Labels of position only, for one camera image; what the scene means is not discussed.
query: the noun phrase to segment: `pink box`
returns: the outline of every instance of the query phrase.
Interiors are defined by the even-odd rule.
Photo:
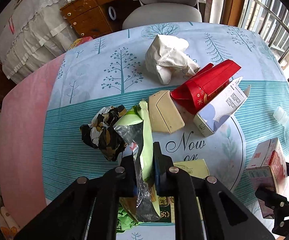
[[[287,185],[287,166],[279,139],[273,138],[258,144],[246,171],[255,190],[266,187],[284,195]],[[262,217],[273,219],[273,210],[258,199]]]

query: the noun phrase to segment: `tape roll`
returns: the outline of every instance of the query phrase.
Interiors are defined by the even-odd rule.
[[[117,18],[116,10],[112,6],[109,7],[109,16],[113,21]]]

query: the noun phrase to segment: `metal bolt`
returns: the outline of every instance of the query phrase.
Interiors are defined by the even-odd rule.
[[[179,168],[178,167],[175,167],[175,166],[172,166],[169,168],[169,171],[171,173],[178,173],[179,172]]]
[[[79,177],[79,178],[77,178],[78,184],[85,184],[85,183],[86,183],[86,180],[87,180],[86,177]]]
[[[115,168],[115,172],[116,173],[124,173],[124,167],[119,166],[119,167]]]
[[[207,177],[207,181],[209,183],[215,184],[217,182],[217,178],[214,176],[209,176],[209,177]]]

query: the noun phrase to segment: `bottle cap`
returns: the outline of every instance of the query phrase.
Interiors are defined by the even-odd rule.
[[[289,120],[289,116],[287,115],[286,111],[283,110],[280,106],[278,106],[274,111],[274,118],[283,126],[285,126]]]

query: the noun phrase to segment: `wooden desk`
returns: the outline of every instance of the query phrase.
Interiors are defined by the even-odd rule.
[[[109,7],[116,11],[116,20],[109,16]],[[98,38],[120,31],[124,20],[136,8],[139,1],[133,0],[74,0],[60,9],[80,36]]]

